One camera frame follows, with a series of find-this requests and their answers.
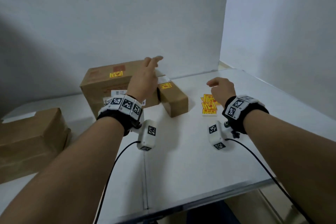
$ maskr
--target person's left hand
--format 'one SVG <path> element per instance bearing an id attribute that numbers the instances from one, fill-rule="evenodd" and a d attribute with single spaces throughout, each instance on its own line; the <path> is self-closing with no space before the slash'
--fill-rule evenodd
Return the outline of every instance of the person's left hand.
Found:
<path id="1" fill-rule="evenodd" d="M 150 97 L 158 86 L 158 78 L 155 74 L 155 68 L 162 56 L 155 58 L 145 58 L 141 67 L 133 74 L 129 82 L 127 95 L 133 96 L 140 103 Z"/>

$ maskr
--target human hand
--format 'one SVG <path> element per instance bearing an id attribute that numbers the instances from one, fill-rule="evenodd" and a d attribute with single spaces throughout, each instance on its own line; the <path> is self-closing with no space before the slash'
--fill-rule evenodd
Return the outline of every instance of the human hand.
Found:
<path id="1" fill-rule="evenodd" d="M 225 103 L 230 97 L 236 95 L 235 85 L 226 78 L 216 77 L 207 82 L 211 88 L 213 98 L 225 106 Z"/>
<path id="2" fill-rule="evenodd" d="M 158 86 L 158 78 L 155 74 L 155 68 L 162 56 L 155 58 L 145 58 L 141 67 L 133 74 L 129 82 L 127 95 L 133 96 L 140 103 L 150 97 Z"/>

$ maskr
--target cardboard box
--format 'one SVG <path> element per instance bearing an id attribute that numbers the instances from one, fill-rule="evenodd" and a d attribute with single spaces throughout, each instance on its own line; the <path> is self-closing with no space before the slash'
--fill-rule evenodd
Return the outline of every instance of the cardboard box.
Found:
<path id="1" fill-rule="evenodd" d="M 0 123 L 0 183 L 40 171 L 64 149 L 71 134 L 59 108 L 18 118 Z"/>
<path id="2" fill-rule="evenodd" d="M 159 99 L 170 117 L 173 118 L 188 112 L 188 97 L 174 82 L 161 83 L 158 85 L 158 89 Z"/>
<path id="3" fill-rule="evenodd" d="M 137 60 L 90 68 L 86 72 L 80 87 L 96 118 L 103 106 L 103 98 L 110 97 L 111 90 L 127 90 L 128 83 L 142 62 L 142 60 Z M 159 103 L 157 93 L 154 92 L 149 99 L 146 99 L 146 105 L 143 108 Z"/>

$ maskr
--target person's right arm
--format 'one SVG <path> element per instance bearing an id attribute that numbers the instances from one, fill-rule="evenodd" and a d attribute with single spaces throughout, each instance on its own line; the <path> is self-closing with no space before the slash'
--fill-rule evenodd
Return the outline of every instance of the person's right arm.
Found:
<path id="1" fill-rule="evenodd" d="M 228 79 L 207 83 L 221 104 L 236 95 Z M 336 221 L 336 142 L 260 110 L 247 114 L 244 129 L 290 196 L 316 223 Z"/>

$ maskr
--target black wrist strap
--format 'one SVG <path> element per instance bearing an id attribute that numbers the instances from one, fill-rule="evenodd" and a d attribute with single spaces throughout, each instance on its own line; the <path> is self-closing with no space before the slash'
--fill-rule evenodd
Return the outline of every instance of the black wrist strap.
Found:
<path id="1" fill-rule="evenodd" d="M 222 115 L 227 118 L 227 121 L 228 121 L 228 124 L 230 125 L 230 127 L 234 130 L 234 131 L 237 131 L 237 132 L 240 132 L 240 133 L 243 133 L 243 134 L 247 134 L 245 129 L 244 129 L 244 125 L 243 125 L 243 121 L 246 117 L 246 115 L 248 113 L 250 113 L 251 111 L 253 110 L 261 110 L 263 112 L 266 112 L 269 114 L 268 110 L 258 104 L 258 103 L 251 103 L 249 104 L 243 111 L 241 111 L 240 115 L 239 115 L 239 118 L 237 120 L 233 119 L 232 117 L 228 116 L 225 114 L 225 111 L 227 109 L 227 107 L 229 106 L 229 104 L 236 98 L 237 96 L 233 96 L 233 97 L 230 97 L 227 102 L 225 103 L 225 108 L 224 108 L 224 111 L 222 112 Z"/>
<path id="2" fill-rule="evenodd" d="M 127 136 L 130 129 L 133 127 L 130 116 L 119 112 L 117 110 L 106 110 L 104 112 L 102 112 L 98 117 L 97 120 L 99 120 L 100 118 L 103 117 L 112 117 L 114 119 L 116 119 L 117 121 L 120 122 L 120 124 L 124 127 L 125 131 L 124 131 L 124 136 Z"/>

